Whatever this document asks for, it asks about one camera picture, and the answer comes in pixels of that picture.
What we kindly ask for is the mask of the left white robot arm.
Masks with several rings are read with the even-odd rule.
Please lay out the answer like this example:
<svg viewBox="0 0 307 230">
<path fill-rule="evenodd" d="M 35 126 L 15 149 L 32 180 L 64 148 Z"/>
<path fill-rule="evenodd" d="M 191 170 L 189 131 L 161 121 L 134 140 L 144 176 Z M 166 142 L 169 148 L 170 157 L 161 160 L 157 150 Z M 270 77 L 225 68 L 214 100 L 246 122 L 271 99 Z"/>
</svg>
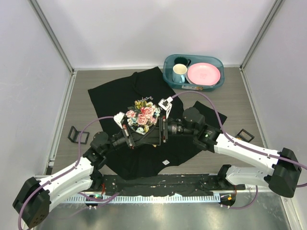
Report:
<svg viewBox="0 0 307 230">
<path fill-rule="evenodd" d="M 63 170 L 42 179 L 27 179 L 12 204 L 18 213 L 18 229 L 22 229 L 23 224 L 29 229 L 39 225 L 59 203 L 75 193 L 99 190 L 103 179 L 99 170 L 114 150 L 161 143 L 157 125 L 145 135 L 126 125 L 121 127 L 113 137 L 106 132 L 96 133 L 85 154 L 79 154 L 77 161 Z"/>
</svg>

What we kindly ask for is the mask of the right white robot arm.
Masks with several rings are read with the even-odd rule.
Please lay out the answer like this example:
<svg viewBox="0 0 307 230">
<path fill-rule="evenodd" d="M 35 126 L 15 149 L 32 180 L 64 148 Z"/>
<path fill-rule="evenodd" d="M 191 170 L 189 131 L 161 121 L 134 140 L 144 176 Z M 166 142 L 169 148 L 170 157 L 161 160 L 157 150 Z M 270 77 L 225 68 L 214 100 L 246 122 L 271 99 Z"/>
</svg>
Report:
<svg viewBox="0 0 307 230">
<path fill-rule="evenodd" d="M 302 172 L 294 152 L 266 149 L 239 140 L 205 122 L 205 117 L 194 107 L 184 111 L 182 120 L 158 118 L 157 124 L 144 136 L 146 144 L 160 145 L 170 135 L 192 137 L 199 149 L 223 154 L 251 165 L 239 168 L 224 165 L 218 172 L 217 185 L 228 189 L 232 185 L 264 186 L 280 196 L 292 198 Z"/>
</svg>

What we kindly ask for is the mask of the black floral print t-shirt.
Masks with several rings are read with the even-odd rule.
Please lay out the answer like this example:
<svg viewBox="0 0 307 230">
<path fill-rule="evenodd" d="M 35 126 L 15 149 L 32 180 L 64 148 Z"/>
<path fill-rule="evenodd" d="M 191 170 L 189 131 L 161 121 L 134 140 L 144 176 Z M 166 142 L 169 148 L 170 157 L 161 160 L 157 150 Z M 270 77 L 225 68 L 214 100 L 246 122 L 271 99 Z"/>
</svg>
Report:
<svg viewBox="0 0 307 230">
<path fill-rule="evenodd" d="M 108 119 L 109 115 L 127 112 L 134 101 L 151 97 L 154 104 L 173 96 L 175 92 L 163 80 L 162 71 L 155 67 L 135 72 L 129 77 L 113 80 L 88 90 L 100 124 L 109 136 L 117 134 L 117 124 Z M 167 143 L 153 147 L 142 145 L 135 149 L 123 147 L 110 153 L 106 164 L 125 180 L 156 176 L 162 169 L 179 166 L 200 153 L 192 137 L 172 136 Z"/>
</svg>

